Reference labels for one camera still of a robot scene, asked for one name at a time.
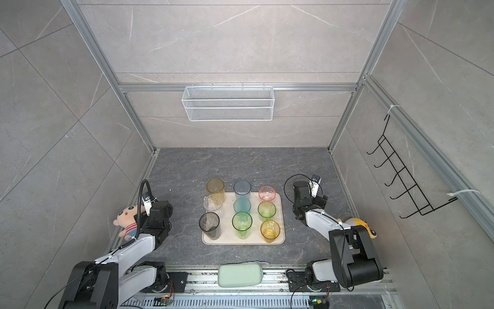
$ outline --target sponge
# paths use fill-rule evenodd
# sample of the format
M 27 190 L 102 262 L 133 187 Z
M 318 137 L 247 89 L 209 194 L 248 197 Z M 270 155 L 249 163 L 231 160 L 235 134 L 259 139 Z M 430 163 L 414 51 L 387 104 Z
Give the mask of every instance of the sponge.
M 218 269 L 218 285 L 222 288 L 240 288 L 261 283 L 262 267 L 256 262 L 226 264 Z

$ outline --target zip tie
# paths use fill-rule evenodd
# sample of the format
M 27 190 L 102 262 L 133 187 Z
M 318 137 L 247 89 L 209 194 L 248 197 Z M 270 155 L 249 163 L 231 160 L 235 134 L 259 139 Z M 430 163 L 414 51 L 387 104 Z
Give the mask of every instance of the zip tie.
M 391 109 L 392 109 L 393 107 L 395 107 L 395 106 L 399 106 L 399 105 L 392 105 L 392 104 L 391 104 L 391 105 L 389 105 L 388 114 L 389 114 L 389 112 L 391 111 Z
M 457 192 L 446 193 L 446 195 L 449 195 L 449 196 L 455 196 L 455 195 L 460 194 L 460 193 L 463 193 L 463 192 L 475 192 L 475 193 L 480 193 L 480 191 L 478 191 L 478 190 L 474 190 L 474 189 L 464 189 L 464 190 L 460 190 L 460 191 L 457 191 Z

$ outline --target dark stone floor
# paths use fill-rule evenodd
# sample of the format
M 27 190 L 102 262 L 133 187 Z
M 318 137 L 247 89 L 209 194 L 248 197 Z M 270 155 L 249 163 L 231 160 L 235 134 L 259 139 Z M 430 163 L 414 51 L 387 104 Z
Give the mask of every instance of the dark stone floor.
M 167 265 L 220 265 L 245 261 L 270 264 L 305 264 L 330 258 L 329 242 L 318 232 L 295 220 L 292 204 L 283 194 L 283 184 L 293 174 L 321 176 L 321 187 L 329 197 L 326 212 L 346 220 L 351 217 L 343 188 L 325 148 L 162 148 L 148 180 L 153 195 L 174 207 L 169 237 L 145 259 Z M 204 214 L 206 183 L 225 181 L 225 191 L 246 179 L 252 191 L 272 186 L 281 195 L 286 240 L 281 245 L 212 246 L 201 240 L 199 218 Z M 287 194 L 293 199 L 291 184 Z

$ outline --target black wire rack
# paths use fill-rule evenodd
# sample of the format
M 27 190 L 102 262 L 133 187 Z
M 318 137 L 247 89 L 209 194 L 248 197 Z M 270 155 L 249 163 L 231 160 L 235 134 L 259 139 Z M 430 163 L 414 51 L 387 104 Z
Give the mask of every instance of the black wire rack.
M 382 150 L 382 152 L 386 155 L 386 160 L 384 160 L 384 162 L 382 162 L 379 166 L 374 165 L 374 167 L 375 167 L 375 168 L 380 168 L 381 166 L 383 166 L 383 165 L 384 165 L 384 163 L 386 163 L 387 161 L 389 161 L 389 163 L 391 163 L 391 166 L 393 167 L 393 169 L 394 169 L 394 171 L 395 171 L 395 176 L 393 177 L 393 180 L 391 181 L 391 183 L 390 183 L 390 184 L 385 183 L 384 185 L 386 185 L 386 186 L 388 186 L 388 187 L 389 187 L 389 186 L 391 186 L 391 185 L 395 182 L 396 178 L 398 178 L 398 179 L 401 181 L 401 183 L 402 183 L 403 187 L 405 187 L 405 191 L 404 191 L 402 194 L 398 195 L 397 197 L 391 197 L 391 196 L 390 196 L 389 198 L 390 198 L 390 199 L 392 199 L 392 200 L 396 200 L 396 199 L 398 199 L 398 198 L 402 197 L 403 195 L 408 194 L 408 196 L 411 198 L 411 200 L 412 200 L 413 204 L 415 205 L 415 208 L 416 208 L 416 211 L 415 211 L 415 212 L 411 213 L 410 215 L 408 215 L 408 216 L 406 216 L 406 217 L 402 217 L 402 216 L 400 216 L 400 218 L 402 218 L 402 219 L 406 219 L 406 218 L 409 218 L 409 217 L 411 217 L 411 216 L 415 215 L 416 213 L 419 213 L 419 214 L 421 214 L 422 216 L 424 216 L 424 215 L 426 215 L 426 214 L 429 214 L 429 213 L 431 213 L 431 212 L 433 212 L 433 211 L 438 210 L 438 209 L 439 209 L 439 208 L 441 208 L 441 207 L 446 206 L 446 205 L 447 205 L 447 204 L 449 204 L 449 203 L 452 203 L 452 202 L 456 201 L 458 198 L 457 198 L 457 197 L 453 197 L 453 198 L 449 199 L 446 203 L 444 203 L 444 204 L 442 204 L 441 206 L 438 206 L 438 207 L 436 207 L 436 208 L 434 208 L 434 207 L 431 205 L 431 203 L 429 202 L 429 200 L 428 200 L 428 199 L 427 199 L 427 197 L 425 196 L 424 192 L 422 191 L 422 189 L 420 188 L 420 186 L 418 185 L 418 183 L 415 181 L 415 178 L 414 178 L 414 177 L 413 177 L 413 175 L 410 173 L 410 171 L 408 170 L 407 166 L 403 163 L 403 160 L 400 158 L 400 156 L 398 155 L 398 153 L 396 152 L 396 150 L 393 148 L 393 145 L 391 145 L 391 143 L 389 142 L 389 140 L 388 140 L 388 139 L 386 138 L 386 136 L 384 135 L 384 133 L 386 132 L 386 128 L 388 127 L 388 123 L 389 123 L 389 115 L 386 115 L 386 117 L 384 117 L 384 121 L 386 122 L 386 125 L 384 126 L 384 130 L 382 131 L 382 135 L 381 135 L 381 136 L 380 136 L 380 138 L 377 140 L 377 147 L 374 149 L 374 151 L 373 151 L 373 152 L 371 152 L 371 153 L 367 153 L 367 154 L 368 154 L 368 155 L 371 155 L 371 154 L 373 154 L 374 152 L 376 152 L 376 150 L 377 150 L 377 149 L 379 149 L 379 148 L 380 148 L 380 149 Z M 384 150 L 384 148 L 382 147 L 382 144 L 383 144 L 384 142 L 386 142 L 386 143 L 389 145 L 389 147 L 391 148 L 392 152 L 391 152 L 390 154 L 387 154 L 387 153 L 386 153 L 386 151 Z M 402 167 L 400 170 L 398 170 L 398 169 L 396 168 L 395 164 L 393 164 L 393 161 L 391 161 L 391 157 L 392 157 L 392 156 L 395 156 L 396 158 L 398 158 L 398 160 L 400 160 L 401 164 L 403 165 L 403 167 Z M 413 180 L 413 181 L 412 181 L 412 186 L 410 186 L 409 188 L 407 188 L 407 185 L 406 185 L 406 184 L 405 184 L 405 182 L 403 181 L 403 177 L 400 175 L 400 173 L 401 173 L 401 172 L 408 173 L 408 175 L 410 176 L 410 178 Z M 423 197 L 424 197 L 424 199 L 425 199 L 425 202 L 426 202 L 426 205 L 425 205 L 425 206 L 423 206 L 423 207 L 419 207 L 419 206 L 417 205 L 417 202 L 415 201 L 415 199 L 413 198 L 413 196 L 410 194 L 410 190 L 412 190 L 413 188 L 417 188 L 417 189 L 420 191 L 420 193 L 422 194 L 422 196 L 423 196 Z

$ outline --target yellow plastic cup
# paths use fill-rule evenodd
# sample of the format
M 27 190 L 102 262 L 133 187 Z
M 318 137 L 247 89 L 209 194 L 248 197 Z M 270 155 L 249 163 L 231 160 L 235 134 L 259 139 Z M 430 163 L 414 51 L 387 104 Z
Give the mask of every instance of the yellow plastic cup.
M 280 225 L 276 221 L 266 220 L 261 225 L 261 234 L 268 244 L 272 243 L 280 235 Z
M 209 192 L 212 203 L 221 207 L 225 202 L 225 182 L 219 178 L 211 179 L 207 182 L 206 189 Z

